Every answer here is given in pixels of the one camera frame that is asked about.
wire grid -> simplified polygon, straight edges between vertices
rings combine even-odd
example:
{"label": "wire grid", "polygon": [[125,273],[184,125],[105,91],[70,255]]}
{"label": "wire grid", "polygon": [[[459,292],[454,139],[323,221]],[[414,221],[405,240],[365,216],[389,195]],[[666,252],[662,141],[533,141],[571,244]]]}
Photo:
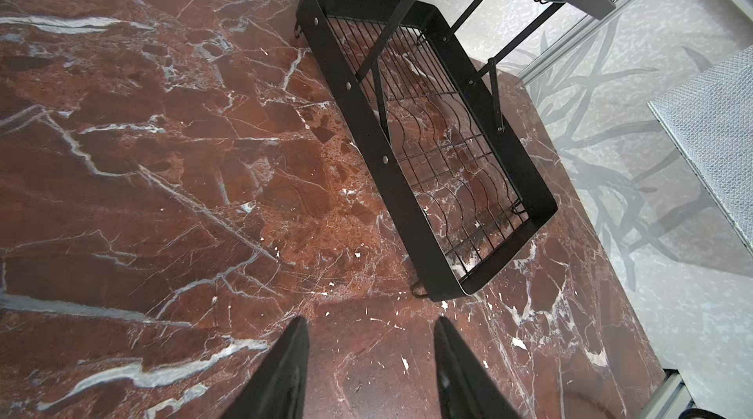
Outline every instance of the wire grid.
{"label": "wire grid", "polygon": [[[383,24],[328,19],[353,71]],[[391,146],[459,279],[528,219],[462,98],[419,29],[401,26],[379,57]],[[362,89],[377,112],[370,72]]]}

dish rack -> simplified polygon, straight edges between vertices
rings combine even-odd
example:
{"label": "dish rack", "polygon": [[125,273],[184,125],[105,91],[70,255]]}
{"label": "dish rack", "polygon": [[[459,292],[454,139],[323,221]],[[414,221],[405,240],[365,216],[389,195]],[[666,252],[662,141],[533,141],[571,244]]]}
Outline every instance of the dish rack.
{"label": "dish rack", "polygon": [[300,0],[296,20],[417,271],[413,294],[478,291],[557,211],[501,111],[494,58],[476,71],[416,0]]}

metal mesh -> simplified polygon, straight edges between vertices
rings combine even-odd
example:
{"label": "metal mesh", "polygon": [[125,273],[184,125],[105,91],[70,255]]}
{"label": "metal mesh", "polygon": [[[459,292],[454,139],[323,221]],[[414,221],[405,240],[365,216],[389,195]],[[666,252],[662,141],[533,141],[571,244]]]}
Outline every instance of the metal mesh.
{"label": "metal mesh", "polygon": [[753,47],[648,105],[751,250]]}
{"label": "metal mesh", "polygon": [[[383,25],[329,18],[357,70]],[[458,278],[528,219],[488,142],[420,31],[400,27],[379,58],[391,146]],[[362,89],[377,113],[370,72]]]}

marble surface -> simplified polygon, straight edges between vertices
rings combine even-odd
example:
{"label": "marble surface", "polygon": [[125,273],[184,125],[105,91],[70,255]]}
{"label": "marble surface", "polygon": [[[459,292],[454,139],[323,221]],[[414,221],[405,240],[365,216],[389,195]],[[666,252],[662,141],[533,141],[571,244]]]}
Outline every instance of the marble surface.
{"label": "marble surface", "polygon": [[725,417],[753,411],[753,260],[647,103],[751,43],[727,0],[635,0],[528,84],[662,366]]}
{"label": "marble surface", "polygon": [[445,315],[524,417],[664,373],[521,84],[560,210],[484,290],[415,273],[297,0],[0,0],[0,415],[218,417],[296,315],[307,417],[437,417]]}

